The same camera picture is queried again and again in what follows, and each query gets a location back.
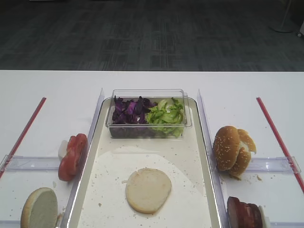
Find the top bun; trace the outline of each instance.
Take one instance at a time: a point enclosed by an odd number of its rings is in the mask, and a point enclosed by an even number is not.
[[[213,143],[213,152],[219,170],[230,170],[236,163],[239,144],[238,130],[235,127],[225,126],[219,129]]]
[[[256,153],[257,149],[247,131],[224,126],[215,136],[213,152],[220,171],[229,170],[232,176],[239,177],[250,163],[250,152]]]

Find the white tray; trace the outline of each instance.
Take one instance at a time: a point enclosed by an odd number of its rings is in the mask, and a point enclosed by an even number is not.
[[[219,227],[196,102],[189,99],[192,127],[179,139],[112,139],[104,125],[109,104],[109,98],[102,104],[61,227]],[[154,215],[134,211],[125,198],[126,180],[144,167],[160,169],[172,181],[168,200]]]

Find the red tomato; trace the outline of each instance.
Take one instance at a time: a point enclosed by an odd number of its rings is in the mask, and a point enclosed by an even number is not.
[[[74,175],[70,175],[67,173],[66,162],[67,162],[67,158],[64,157],[59,165],[58,177],[61,181],[71,181],[74,178]]]
[[[62,159],[58,176],[62,181],[70,181],[77,174],[79,170],[79,160],[82,150],[87,145],[87,138],[85,134],[78,134],[71,136],[67,144],[66,155]]]

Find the red straw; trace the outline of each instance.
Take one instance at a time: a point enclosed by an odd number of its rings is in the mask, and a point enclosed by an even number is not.
[[[256,100],[257,100],[258,104],[260,105],[260,107],[261,107],[261,109],[264,113],[264,116],[266,117],[273,133],[275,134],[276,140],[280,144],[280,147],[282,148],[283,153],[285,154],[286,157],[288,157],[288,158],[291,157],[288,150],[287,150],[287,147],[285,146],[285,144],[284,144],[284,142],[283,142],[283,140],[282,140],[282,138],[279,134],[279,132],[276,129],[276,126],[275,126],[274,122],[272,121],[268,111],[266,110],[266,107],[263,104],[262,99],[260,97],[257,97]],[[288,159],[288,160],[291,163],[291,167],[292,168],[295,167],[294,161],[292,159]],[[298,181],[298,183],[299,183],[299,185],[300,185],[300,187],[301,187],[301,189],[304,193],[304,181],[303,181],[301,175],[299,173],[294,173],[294,176],[295,176],[296,180]]]
[[[9,164],[10,160],[12,159],[12,157],[14,156],[15,152],[17,151],[18,147],[20,146],[24,136],[26,135],[26,133],[28,132],[29,130],[29,127],[32,125],[32,123],[34,122],[36,116],[38,115],[40,109],[42,108],[43,104],[45,103],[46,101],[46,98],[43,97],[40,101],[40,103],[38,104],[37,108],[35,109],[33,115],[31,116],[30,120],[28,121],[27,125],[25,126],[25,128],[23,129],[21,135],[19,136],[19,138],[17,139],[15,145],[13,146],[13,148],[11,149],[6,161],[5,161],[5,164],[4,164],[4,167],[3,169],[0,171],[0,178],[2,177],[2,175],[4,174],[4,170],[6,168],[6,166]]]

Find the green lettuce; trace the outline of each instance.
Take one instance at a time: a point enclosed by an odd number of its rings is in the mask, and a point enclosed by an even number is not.
[[[167,100],[161,100],[157,106],[150,109],[146,119],[149,124],[181,124],[183,120],[183,105],[172,98],[173,104],[168,104]],[[154,130],[160,131],[165,135],[180,137],[183,127],[155,127]]]

